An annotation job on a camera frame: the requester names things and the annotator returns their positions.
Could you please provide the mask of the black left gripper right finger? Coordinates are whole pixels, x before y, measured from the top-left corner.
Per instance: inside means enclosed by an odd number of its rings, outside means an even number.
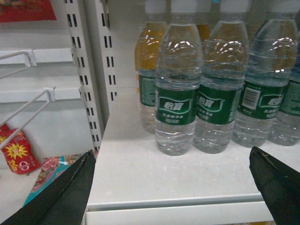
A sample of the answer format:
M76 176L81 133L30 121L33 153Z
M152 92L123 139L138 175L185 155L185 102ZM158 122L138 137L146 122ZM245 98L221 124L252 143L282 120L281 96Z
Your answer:
M249 169L277 225L300 223L300 173L269 153L253 147Z

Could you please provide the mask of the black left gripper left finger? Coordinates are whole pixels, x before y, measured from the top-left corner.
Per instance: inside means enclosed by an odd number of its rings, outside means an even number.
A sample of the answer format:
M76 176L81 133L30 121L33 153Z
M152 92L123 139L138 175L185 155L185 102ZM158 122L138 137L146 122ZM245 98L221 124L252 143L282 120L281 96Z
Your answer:
M93 183L96 159L88 151L3 225L80 225Z

